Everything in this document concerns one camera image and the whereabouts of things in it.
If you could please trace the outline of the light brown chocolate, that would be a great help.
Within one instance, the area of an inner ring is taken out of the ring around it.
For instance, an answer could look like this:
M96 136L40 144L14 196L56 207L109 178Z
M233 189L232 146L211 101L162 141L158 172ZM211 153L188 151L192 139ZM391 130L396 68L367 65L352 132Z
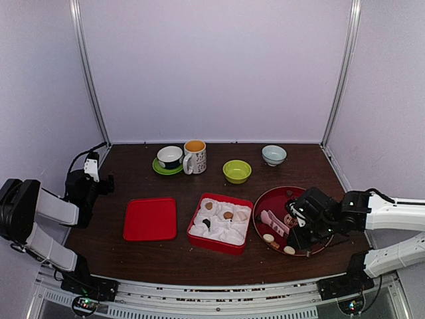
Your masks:
M232 219L233 218L233 213L231 213L230 211L227 211L227 212L225 212L224 214L223 214L223 217L225 218L225 219Z

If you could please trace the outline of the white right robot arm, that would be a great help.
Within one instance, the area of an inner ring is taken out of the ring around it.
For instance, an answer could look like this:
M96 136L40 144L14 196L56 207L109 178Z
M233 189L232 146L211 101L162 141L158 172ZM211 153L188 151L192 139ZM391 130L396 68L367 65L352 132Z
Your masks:
M351 257L340 286L356 292L366 277L424 262L424 202L391 198L377 189L349 191L337 202L320 189L311 187L300 197L290 199L286 210L298 221L289 231L288 244L306 250L334 234L352 231L398 229L416 231L416 236L392 246L357 253Z

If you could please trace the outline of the tan caramel chocolate front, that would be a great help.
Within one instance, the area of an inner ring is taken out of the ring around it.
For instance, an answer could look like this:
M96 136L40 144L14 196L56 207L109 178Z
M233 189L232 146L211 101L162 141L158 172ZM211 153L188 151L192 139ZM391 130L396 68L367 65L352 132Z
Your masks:
M279 249L279 248L280 248L280 245L279 245L277 242L275 242L275 241L271 242L271 243L270 243L270 245L271 245L271 247L273 247L274 249Z

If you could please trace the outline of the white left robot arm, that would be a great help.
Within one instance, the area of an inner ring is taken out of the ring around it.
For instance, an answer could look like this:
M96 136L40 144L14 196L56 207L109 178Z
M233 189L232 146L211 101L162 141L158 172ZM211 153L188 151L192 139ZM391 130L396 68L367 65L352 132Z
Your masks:
M7 179L1 186L1 237L20 253L50 263L81 295L89 295L100 283L86 258L66 248L47 228L87 228L98 196L113 192L113 175L96 180L81 169L67 175L64 197L36 179Z

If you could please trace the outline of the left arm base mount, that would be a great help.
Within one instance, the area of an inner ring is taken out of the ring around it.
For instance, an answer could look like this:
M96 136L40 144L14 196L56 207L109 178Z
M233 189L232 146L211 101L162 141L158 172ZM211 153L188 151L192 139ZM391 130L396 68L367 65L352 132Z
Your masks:
M118 292L116 280L93 278L93 285L83 284L71 278L64 278L61 289L76 296L72 299L71 310L75 315L86 318L93 315L101 302L113 302Z

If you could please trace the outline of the pink tongs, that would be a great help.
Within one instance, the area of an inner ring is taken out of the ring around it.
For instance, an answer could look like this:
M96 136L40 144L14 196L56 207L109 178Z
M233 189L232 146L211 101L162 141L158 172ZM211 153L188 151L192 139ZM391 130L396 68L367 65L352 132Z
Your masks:
M260 213L261 222L268 225L279 236L289 235L290 228L280 221L270 210L262 210Z

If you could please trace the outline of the red tin box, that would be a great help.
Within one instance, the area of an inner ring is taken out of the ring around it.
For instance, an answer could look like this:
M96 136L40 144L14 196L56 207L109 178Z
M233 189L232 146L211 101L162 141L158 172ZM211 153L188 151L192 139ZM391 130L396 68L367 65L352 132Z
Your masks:
M187 229L190 244L241 255L246 246L253 203L214 193L201 195Z

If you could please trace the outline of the red tin lid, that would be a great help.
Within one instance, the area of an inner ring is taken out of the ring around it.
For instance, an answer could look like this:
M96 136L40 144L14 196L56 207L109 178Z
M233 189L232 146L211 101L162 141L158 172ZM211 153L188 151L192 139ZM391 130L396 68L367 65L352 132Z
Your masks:
M177 202L172 197L131 200L126 209L126 241L169 241L177 236Z

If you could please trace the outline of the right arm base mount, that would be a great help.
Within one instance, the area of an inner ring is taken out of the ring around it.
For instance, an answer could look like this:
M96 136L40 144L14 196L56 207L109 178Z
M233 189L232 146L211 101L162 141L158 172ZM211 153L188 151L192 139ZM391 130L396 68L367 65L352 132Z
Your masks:
M353 317L366 310L365 291L374 288L375 283L368 276L344 274L321 279L317 287L322 300L335 299L339 310Z

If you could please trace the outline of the white spiral chocolate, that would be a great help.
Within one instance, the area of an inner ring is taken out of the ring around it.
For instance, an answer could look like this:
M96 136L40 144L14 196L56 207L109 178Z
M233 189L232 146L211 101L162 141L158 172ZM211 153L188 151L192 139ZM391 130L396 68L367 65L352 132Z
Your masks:
M263 239L264 239L267 243L271 243L271 242L273 242L273 241L274 241L274 236L273 236L273 235L271 235L271 234L266 233L266 234L264 234L264 235L263 235Z
M284 252L285 254L288 254L288 255L294 255L296 253L296 250L291 246L285 246Z

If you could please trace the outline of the white spiral chocolate front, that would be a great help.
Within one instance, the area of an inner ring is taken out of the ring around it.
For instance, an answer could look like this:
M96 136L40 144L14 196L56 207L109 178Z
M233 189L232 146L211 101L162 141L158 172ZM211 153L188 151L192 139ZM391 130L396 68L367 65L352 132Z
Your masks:
M285 254L288 254L288 255L294 255L296 253L296 250L291 246L285 246L284 252Z

